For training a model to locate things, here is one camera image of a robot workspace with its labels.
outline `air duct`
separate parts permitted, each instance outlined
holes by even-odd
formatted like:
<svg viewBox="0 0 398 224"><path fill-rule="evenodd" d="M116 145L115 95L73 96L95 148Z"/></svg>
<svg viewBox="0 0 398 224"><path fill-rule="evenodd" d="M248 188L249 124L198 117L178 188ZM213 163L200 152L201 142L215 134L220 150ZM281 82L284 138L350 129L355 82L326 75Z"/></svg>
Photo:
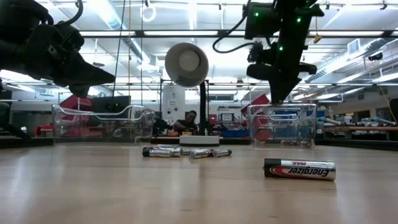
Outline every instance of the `air duct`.
<svg viewBox="0 0 398 224"><path fill-rule="evenodd" d="M128 27L124 23L122 24L122 19L112 0L88 0L88 3L111 30L120 30L121 27L122 30L128 30ZM150 63L151 59L133 38L122 38L121 40L130 48L138 60L141 61L142 58L141 63Z"/></svg>
<svg viewBox="0 0 398 224"><path fill-rule="evenodd" d="M318 72L315 75L311 75L307 79L305 79L305 82L310 83L316 80L317 78L330 74L336 70L339 70L355 62L356 59L358 58L367 57L376 52L377 50L380 50L380 48L384 47L388 43L391 43L393 40L395 40L395 38L379 38L376 40L369 41L366 44L362 44L359 50L353 54L349 54L348 51L346 50L337 55L336 57L327 60L325 63L319 66L321 69L318 69Z"/></svg>

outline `transparent container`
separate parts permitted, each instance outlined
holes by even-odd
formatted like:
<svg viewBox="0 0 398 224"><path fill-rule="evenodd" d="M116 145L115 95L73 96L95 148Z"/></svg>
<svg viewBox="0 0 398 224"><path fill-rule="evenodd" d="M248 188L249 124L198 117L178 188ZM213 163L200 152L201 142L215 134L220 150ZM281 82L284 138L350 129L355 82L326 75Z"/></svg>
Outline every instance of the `transparent container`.
<svg viewBox="0 0 398 224"><path fill-rule="evenodd" d="M94 113L52 105L54 144L139 145L152 137L155 111L130 105L120 113Z"/></svg>
<svg viewBox="0 0 398 224"><path fill-rule="evenodd" d="M248 125L253 147L314 147L317 105L252 105Z"/></svg>

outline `ceiling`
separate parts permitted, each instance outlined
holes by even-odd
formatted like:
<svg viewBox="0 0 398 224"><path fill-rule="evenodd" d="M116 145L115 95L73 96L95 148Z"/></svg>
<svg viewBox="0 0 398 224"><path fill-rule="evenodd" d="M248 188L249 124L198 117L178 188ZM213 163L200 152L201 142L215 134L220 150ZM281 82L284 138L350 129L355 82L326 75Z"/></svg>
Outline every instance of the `ceiling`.
<svg viewBox="0 0 398 224"><path fill-rule="evenodd" d="M49 10L55 22L69 19L77 12L74 0L36 1ZM141 0L126 0L126 6L123 6L123 0L86 0L83 1L85 7L83 15L74 23L74 26L82 31L111 30L109 23L107 24L105 21L107 18L109 19L112 13L111 5L108 1L113 4L114 13L116 13L119 18L122 18L122 16L124 17L123 26L125 29L162 31L228 30L240 20L242 5L246 3L246 0L161 0L149 1L150 8L146 9L144 1ZM313 19L310 30L318 29L318 31L321 32L323 30L394 30L398 28L398 1L385 1L385 3L387 3L387 8L385 10L380 10L383 1L319 0L318 2L321 3L325 16ZM143 15L145 21L141 19L142 8L144 8ZM245 25L246 21L238 27L238 30L244 30ZM134 42L137 46L152 59L150 65L146 63L141 65L134 55L134 52L130 51L123 41L120 42L119 39L115 37L99 39L86 38L80 53L89 63L99 62L104 64L102 69L112 74L115 74L116 59L119 53L118 72L116 74L119 84L116 89L119 90L121 94L128 94L128 91L126 91L128 90L127 85L121 83L128 82L127 77L129 74L127 71L130 70L130 83L136 83L130 86L131 90L152 90L156 95L156 90L160 88L159 84L145 84L141 87L140 82L142 80L144 83L158 83L162 75L163 78L168 79L167 74L161 72L164 66L165 54L169 48L181 42L193 42L206 53L210 63L208 79L211 83L236 83L237 79L243 79L246 83L259 82L258 80L246 76L246 68L249 65L247 62L249 47L230 54L218 54L211 48L215 40L216 37L192 38L190 36L134 38ZM302 61L314 63L318 68L323 68L325 64L331 63L346 54L347 44L354 40L354 38L323 38L317 44L314 44L313 39L307 39L309 48L303 52ZM366 46L366 44L373 40L374 39L361 39L361 46ZM250 40L244 40L243 38L225 38L220 42L218 48L220 50L228 50L246 42L250 42ZM390 44L384 45L382 49L378 49L390 54L389 59L383 60L383 63L387 60L395 59L395 48L395 44ZM344 77L348 77L366 69L364 63L369 66L375 65L375 63L364 62L362 58L363 55L360 55L351 62L340 63L340 65L335 66L333 70L329 69L326 75L311 81L311 83L336 83ZM28 76L12 75L15 78L10 77L10 73L4 71L0 73L0 77L7 82L21 82L21 85L23 85L24 82L29 82L30 84L32 84L31 82L38 82ZM306 79L308 78L308 74L300 74L300 77ZM29 85L28 87L32 89L46 88L40 84ZM113 86L106 86L106 88L112 90ZM241 91L239 95L242 95L242 97L239 97L238 100L249 97L248 95L245 96L243 93L253 88L253 86L244 86L240 88L231 85L211 86L212 90L220 91L220 94L225 94L227 90L234 90L236 93ZM295 91L296 95L299 95L302 93L311 93L313 91L322 92L330 88L329 86L319 88L319 86L312 85L305 86L304 88L297 87ZM264 85L257 86L253 91L264 93L267 92L267 90L268 86Z"/></svg>

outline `man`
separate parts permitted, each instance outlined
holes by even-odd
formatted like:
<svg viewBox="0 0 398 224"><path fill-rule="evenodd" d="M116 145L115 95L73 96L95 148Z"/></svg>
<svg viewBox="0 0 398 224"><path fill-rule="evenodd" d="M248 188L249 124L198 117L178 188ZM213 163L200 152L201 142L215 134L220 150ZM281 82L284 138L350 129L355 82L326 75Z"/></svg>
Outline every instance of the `man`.
<svg viewBox="0 0 398 224"><path fill-rule="evenodd" d="M195 118L197 117L197 112L191 110L187 113L187 117L182 120L178 120L174 123L174 131L182 133L183 131L198 131L198 126L195 125Z"/></svg>

